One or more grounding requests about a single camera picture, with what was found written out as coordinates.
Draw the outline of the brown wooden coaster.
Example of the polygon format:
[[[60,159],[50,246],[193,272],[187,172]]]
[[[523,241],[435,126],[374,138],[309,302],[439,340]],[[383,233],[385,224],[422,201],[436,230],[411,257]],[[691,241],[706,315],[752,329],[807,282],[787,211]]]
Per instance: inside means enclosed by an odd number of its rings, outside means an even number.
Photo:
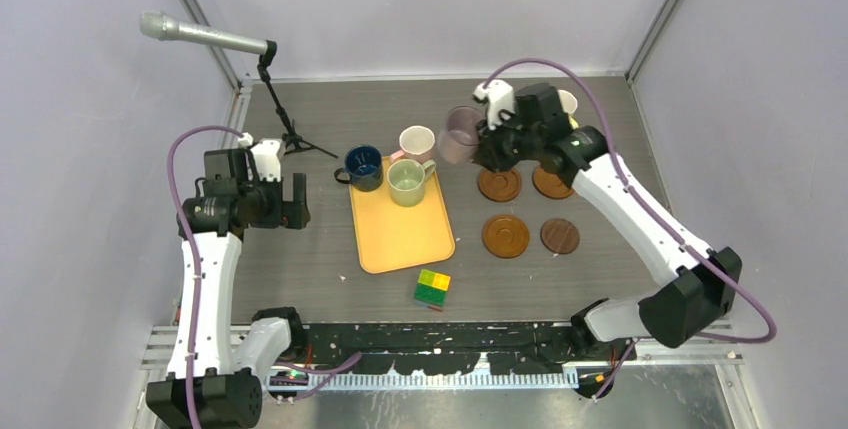
[[[503,172],[482,169],[478,175],[477,186],[480,193],[494,202],[509,202],[521,192],[522,179],[515,168]]]
[[[527,225],[513,214],[490,217],[482,227],[484,247],[498,258],[510,259],[525,252],[530,242]]]
[[[532,181],[536,190],[550,199],[561,200],[575,194],[556,174],[545,171],[540,165],[534,169]]]

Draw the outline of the purple mug black handle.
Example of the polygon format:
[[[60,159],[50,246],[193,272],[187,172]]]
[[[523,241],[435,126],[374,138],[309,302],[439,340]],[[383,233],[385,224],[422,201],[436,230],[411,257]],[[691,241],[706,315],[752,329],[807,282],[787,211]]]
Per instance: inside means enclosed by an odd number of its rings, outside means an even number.
[[[485,121],[483,114],[469,106],[452,108],[437,137],[437,149],[441,158],[450,164],[472,161],[479,145],[477,125]]]

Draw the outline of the yellow-green faceted mug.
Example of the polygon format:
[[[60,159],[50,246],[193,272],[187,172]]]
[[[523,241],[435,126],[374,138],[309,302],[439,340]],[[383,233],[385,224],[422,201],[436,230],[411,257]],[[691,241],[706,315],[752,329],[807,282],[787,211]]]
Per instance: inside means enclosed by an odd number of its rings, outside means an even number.
[[[579,128],[579,123],[574,118],[574,113],[578,108],[578,100],[577,98],[569,91],[566,90],[558,90],[558,96],[560,100],[560,104],[562,110],[567,114],[569,124],[572,129]]]

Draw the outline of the light green mug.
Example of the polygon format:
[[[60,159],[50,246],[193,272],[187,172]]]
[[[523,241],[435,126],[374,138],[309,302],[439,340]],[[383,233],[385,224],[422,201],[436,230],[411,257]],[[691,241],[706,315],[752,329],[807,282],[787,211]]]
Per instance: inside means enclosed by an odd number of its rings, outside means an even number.
[[[436,162],[428,160],[419,163],[411,159],[401,159],[392,163],[388,170],[389,195],[392,201],[402,207],[413,207],[425,197],[426,183],[435,173]]]

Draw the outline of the yellow plastic tray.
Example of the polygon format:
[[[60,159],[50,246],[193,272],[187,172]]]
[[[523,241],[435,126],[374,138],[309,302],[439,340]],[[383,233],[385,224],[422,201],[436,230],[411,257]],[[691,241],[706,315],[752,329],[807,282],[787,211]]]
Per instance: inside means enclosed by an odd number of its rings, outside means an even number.
[[[425,197],[403,207],[390,197],[390,185],[362,192],[349,190],[359,262],[369,274],[432,264],[450,258],[455,238],[438,174],[426,184]]]

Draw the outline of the dark walnut wooden coaster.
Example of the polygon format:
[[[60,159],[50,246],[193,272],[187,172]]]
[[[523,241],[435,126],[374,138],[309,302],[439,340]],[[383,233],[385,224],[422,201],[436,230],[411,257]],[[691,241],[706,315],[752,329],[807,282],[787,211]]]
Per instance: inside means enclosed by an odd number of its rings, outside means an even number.
[[[580,244],[578,228],[564,218],[551,218],[545,221],[540,229],[542,244],[552,253],[570,254]]]

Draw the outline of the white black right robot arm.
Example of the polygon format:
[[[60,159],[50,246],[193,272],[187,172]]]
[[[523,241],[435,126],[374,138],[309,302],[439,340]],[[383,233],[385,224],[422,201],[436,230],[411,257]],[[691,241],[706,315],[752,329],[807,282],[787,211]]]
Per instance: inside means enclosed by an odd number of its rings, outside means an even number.
[[[597,128],[576,127],[548,83],[514,90],[502,80],[478,85],[474,99],[486,108],[477,124],[473,161],[506,171],[536,161],[590,202],[618,230],[648,268],[658,290],[625,300],[603,299],[572,318],[571,346],[596,359],[612,340],[651,337],[677,348],[732,308],[728,279],[740,278],[742,261],[684,229],[651,195],[633,196],[640,184]]]

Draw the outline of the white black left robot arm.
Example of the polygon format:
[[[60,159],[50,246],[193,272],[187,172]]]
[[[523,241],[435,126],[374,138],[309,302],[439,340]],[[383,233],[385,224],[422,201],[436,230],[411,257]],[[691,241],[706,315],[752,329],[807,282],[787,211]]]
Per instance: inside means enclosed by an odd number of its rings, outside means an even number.
[[[178,222],[184,259],[184,307],[164,380],[147,386],[148,408],[169,428],[253,428],[262,384],[279,359],[298,361],[306,331],[293,307],[258,311],[239,344],[231,340],[234,276],[249,228],[302,229],[310,221],[306,177],[293,176],[283,198],[281,143],[208,151],[195,194]]]

